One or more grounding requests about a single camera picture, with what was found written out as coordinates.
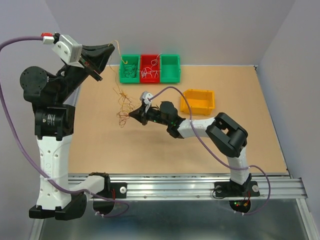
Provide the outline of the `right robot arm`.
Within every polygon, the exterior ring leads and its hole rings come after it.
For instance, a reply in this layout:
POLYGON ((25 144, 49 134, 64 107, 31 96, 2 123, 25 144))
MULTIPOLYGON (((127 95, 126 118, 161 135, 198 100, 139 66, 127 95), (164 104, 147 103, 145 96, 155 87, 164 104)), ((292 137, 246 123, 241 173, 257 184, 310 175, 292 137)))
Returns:
POLYGON ((210 138, 227 157, 231 192, 242 195, 248 190, 251 180, 246 158, 248 133, 226 113, 220 112, 216 117, 202 120, 190 120, 180 117, 172 102, 163 101, 159 107, 142 103, 128 115, 144 126, 148 122, 165 125, 169 135, 176 139, 210 138))

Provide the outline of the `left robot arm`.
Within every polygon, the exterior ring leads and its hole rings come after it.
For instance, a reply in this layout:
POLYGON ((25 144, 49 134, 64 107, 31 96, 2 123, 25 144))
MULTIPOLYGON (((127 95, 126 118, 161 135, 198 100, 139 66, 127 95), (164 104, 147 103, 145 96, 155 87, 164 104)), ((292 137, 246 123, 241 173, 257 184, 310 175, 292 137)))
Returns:
POLYGON ((115 47, 113 44, 83 46, 80 66, 65 64, 56 74, 30 66, 20 76, 23 97, 32 105, 34 134, 40 153, 40 190, 32 219, 68 221, 83 216, 90 193, 106 197, 111 193, 109 175, 92 173, 74 190, 69 189, 68 160, 74 133, 76 108, 65 104, 69 96, 88 78, 101 81, 115 47))

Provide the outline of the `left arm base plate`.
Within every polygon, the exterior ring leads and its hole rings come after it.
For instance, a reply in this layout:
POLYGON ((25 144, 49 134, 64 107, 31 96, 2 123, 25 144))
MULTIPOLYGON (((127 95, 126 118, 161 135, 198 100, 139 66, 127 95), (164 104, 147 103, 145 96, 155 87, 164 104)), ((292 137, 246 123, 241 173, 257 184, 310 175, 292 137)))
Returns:
POLYGON ((111 182, 97 195, 109 199, 125 199, 127 197, 128 184, 126 182, 111 182))

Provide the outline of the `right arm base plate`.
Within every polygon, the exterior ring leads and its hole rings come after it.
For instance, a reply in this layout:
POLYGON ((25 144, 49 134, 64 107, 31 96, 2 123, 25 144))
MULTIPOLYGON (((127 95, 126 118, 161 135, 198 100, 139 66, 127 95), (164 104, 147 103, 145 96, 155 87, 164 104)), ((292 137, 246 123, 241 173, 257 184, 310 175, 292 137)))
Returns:
POLYGON ((253 189, 253 186, 257 185, 256 181, 250 181, 244 185, 239 185, 232 181, 218 181, 214 183, 214 191, 217 198, 244 198, 249 195, 251 197, 259 197, 259 189, 253 189))

